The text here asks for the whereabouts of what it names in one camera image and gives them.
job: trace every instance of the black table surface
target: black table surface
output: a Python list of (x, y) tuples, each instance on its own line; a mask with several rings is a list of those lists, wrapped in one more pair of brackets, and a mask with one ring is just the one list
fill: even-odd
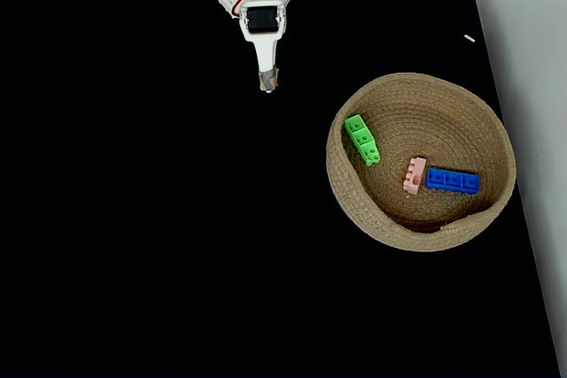
[(501, 116), (475, 0), (293, 0), (270, 95), (216, 0), (3, 3), (4, 130), (26, 141), (4, 150), (58, 200), (35, 216), (58, 290), (0, 372), (558, 375), (517, 190), (482, 235), (415, 253), (361, 232), (326, 173), (337, 110), (388, 73)]

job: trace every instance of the toy building block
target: toy building block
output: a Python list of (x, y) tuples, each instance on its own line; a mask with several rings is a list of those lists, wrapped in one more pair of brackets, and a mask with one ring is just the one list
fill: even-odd
[(479, 186), (479, 178), (475, 174), (449, 172), (438, 168), (430, 168), (427, 171), (426, 188), (474, 195), (478, 193)]
[(425, 158), (411, 158), (408, 173), (404, 181), (404, 190), (409, 194), (417, 195), (425, 171)]
[(380, 161), (374, 136), (359, 114), (345, 120), (345, 129), (368, 167)]

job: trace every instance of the green lego brick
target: green lego brick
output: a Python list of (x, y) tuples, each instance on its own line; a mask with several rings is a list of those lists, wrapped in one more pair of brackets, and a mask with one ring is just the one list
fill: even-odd
[(355, 115), (350, 119), (345, 120), (346, 131), (348, 134), (360, 130), (361, 128), (366, 128), (366, 124), (364, 124), (364, 120), (360, 115)]
[(345, 120), (345, 128), (368, 167), (380, 161), (380, 152), (374, 136), (360, 115)]

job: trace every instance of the rope basket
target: rope basket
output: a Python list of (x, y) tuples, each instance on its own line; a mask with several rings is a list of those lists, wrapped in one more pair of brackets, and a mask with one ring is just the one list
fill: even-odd
[[(380, 151), (367, 167), (345, 131), (360, 114)], [(429, 167), (477, 174), (480, 190), (465, 195), (402, 189), (411, 158)], [(423, 74), (396, 73), (360, 89), (340, 109), (327, 141), (330, 185), (346, 215), (382, 243), (409, 251), (441, 251), (485, 230), (509, 201), (516, 161), (494, 111), (468, 90)]]

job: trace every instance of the white background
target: white background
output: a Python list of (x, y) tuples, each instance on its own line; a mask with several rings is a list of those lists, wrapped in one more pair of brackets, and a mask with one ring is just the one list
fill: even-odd
[(477, 2), (555, 352), (567, 376), (567, 0)]

